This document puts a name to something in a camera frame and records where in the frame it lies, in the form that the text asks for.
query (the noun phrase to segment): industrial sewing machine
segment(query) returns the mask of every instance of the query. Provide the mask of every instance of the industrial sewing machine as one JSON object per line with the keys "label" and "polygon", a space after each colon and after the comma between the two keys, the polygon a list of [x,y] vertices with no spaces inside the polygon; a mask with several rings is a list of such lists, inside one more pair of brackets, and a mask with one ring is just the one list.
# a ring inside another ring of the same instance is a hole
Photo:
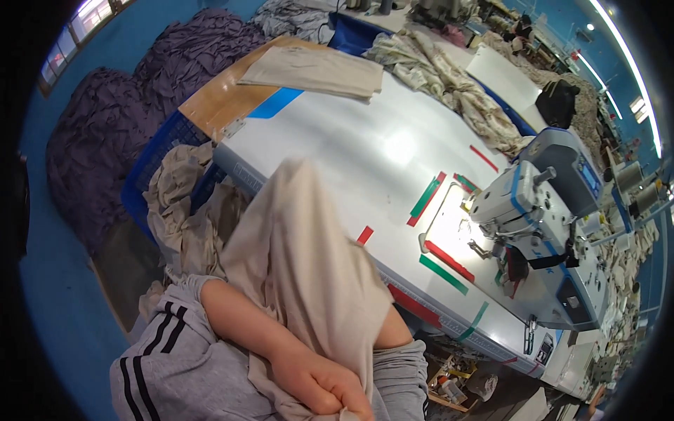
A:
{"label": "industrial sewing machine", "polygon": [[[603,183],[588,157],[573,133],[548,128],[469,205],[470,219],[494,242],[492,254],[504,277],[539,283],[530,285],[536,293],[520,295],[531,313],[531,337],[537,323],[597,329],[607,309],[605,262],[576,226],[578,218],[597,210],[602,195]],[[525,267],[525,273],[514,267]],[[529,267],[535,276],[528,276]]]}

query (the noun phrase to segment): blue plastic basket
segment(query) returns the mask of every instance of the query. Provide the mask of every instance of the blue plastic basket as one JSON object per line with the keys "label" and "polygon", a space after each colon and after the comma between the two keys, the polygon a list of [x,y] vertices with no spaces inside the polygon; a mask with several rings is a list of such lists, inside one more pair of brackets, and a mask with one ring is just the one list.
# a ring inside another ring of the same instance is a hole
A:
{"label": "blue plastic basket", "polygon": [[[199,146],[207,141],[210,141],[208,136],[176,110],[157,130],[133,165],[120,196],[124,208],[150,240],[154,241],[154,237],[148,227],[148,203],[143,197],[150,179],[171,149],[178,145]],[[192,190],[190,215],[208,200],[215,184],[224,180],[225,176],[225,171],[211,164]]]}

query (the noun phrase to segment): black stripes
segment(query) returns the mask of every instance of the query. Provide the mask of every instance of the black stripes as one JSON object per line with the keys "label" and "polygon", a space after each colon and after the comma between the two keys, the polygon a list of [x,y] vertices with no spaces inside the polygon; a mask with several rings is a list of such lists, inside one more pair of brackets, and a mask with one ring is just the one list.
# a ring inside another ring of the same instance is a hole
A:
{"label": "black stripes", "polygon": [[119,360],[119,366],[122,370],[122,377],[124,378],[124,397],[127,400],[129,408],[131,408],[131,412],[133,413],[133,418],[135,418],[135,421],[143,421],[143,416],[140,414],[138,406],[133,401],[133,395],[131,394],[131,382],[129,381],[129,371],[126,368],[126,360],[126,357]]}
{"label": "black stripes", "polygon": [[164,330],[166,329],[166,326],[169,325],[169,322],[171,322],[171,317],[173,316],[171,314],[171,306],[173,305],[172,302],[167,302],[166,306],[164,307],[164,312],[166,315],[164,316],[164,321],[159,325],[157,328],[157,334],[154,336],[154,339],[152,342],[150,342],[150,345],[148,345],[147,348],[145,348],[145,351],[143,351],[143,355],[150,355],[150,352],[159,345],[159,342],[162,340],[162,335],[164,334]]}
{"label": "black stripes", "polygon": [[185,307],[180,306],[180,308],[176,312],[176,316],[178,317],[178,324],[176,324],[175,327],[173,328],[173,331],[171,332],[171,335],[168,337],[168,341],[166,341],[166,345],[164,345],[161,352],[168,354],[173,349],[173,346],[175,346],[175,342],[178,340],[180,332],[182,332],[183,328],[185,327],[185,321],[183,320],[183,316],[185,316],[186,311],[187,309]]}
{"label": "black stripes", "polygon": [[[183,318],[185,316],[185,313],[187,312],[187,309],[184,306],[180,306],[178,308],[178,311],[174,315],[171,313],[171,307],[173,305],[174,305],[173,302],[166,302],[166,304],[164,305],[164,310],[161,312],[165,314],[164,320],[162,320],[162,323],[160,323],[159,326],[157,327],[157,332],[154,336],[154,339],[145,348],[142,356],[149,356],[152,353],[152,351],[157,347],[157,345],[159,345],[159,343],[162,341],[162,337],[164,336],[164,331],[169,326],[169,323],[171,322],[171,319],[174,316],[178,318],[178,323],[173,327],[173,330],[171,331],[171,334],[168,336],[168,340],[166,341],[166,344],[162,348],[161,352],[168,354],[175,346],[176,341],[180,336],[180,333],[185,328],[185,320],[183,320]],[[145,376],[143,375],[143,368],[141,366],[140,360],[142,356],[135,356],[132,359],[133,361],[132,369],[133,374],[135,376],[135,383],[138,388],[138,395],[140,395],[140,399],[143,401],[143,404],[145,405],[145,408],[147,409],[148,414],[150,415],[150,420],[160,421],[159,413],[157,412],[154,403],[150,399],[148,386],[145,383]],[[126,402],[129,405],[129,408],[131,409],[131,413],[133,413],[133,418],[135,419],[135,421],[144,421],[144,418],[140,410],[138,409],[138,405],[133,400],[133,392],[131,391],[131,378],[129,377],[127,360],[128,357],[123,357],[119,360],[119,366],[121,368],[122,377],[124,380],[124,397],[126,398]]]}
{"label": "black stripes", "polygon": [[133,357],[133,371],[135,371],[135,381],[138,385],[138,392],[140,393],[141,399],[143,399],[145,408],[148,409],[150,419],[152,421],[160,421],[157,409],[154,407],[154,404],[150,399],[150,394],[148,393],[148,386],[145,384],[145,378],[143,377],[143,369],[140,366],[140,356]]}

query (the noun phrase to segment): black bag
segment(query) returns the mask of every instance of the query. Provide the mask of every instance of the black bag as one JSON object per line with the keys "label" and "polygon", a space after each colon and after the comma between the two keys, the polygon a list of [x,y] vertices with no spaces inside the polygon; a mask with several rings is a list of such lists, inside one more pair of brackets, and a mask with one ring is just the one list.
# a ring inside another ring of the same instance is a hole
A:
{"label": "black bag", "polygon": [[568,129],[576,113],[576,95],[579,93],[579,87],[565,80],[548,82],[536,99],[536,107],[549,126]]}

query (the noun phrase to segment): knob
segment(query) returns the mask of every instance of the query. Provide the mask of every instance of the knob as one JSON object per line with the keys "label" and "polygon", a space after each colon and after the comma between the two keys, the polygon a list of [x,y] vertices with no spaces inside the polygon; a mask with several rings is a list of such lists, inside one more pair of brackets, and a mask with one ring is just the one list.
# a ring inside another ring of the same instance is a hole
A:
{"label": "knob", "polygon": [[552,166],[549,166],[545,171],[534,177],[534,186],[539,186],[545,181],[554,179],[556,176],[556,169]]}

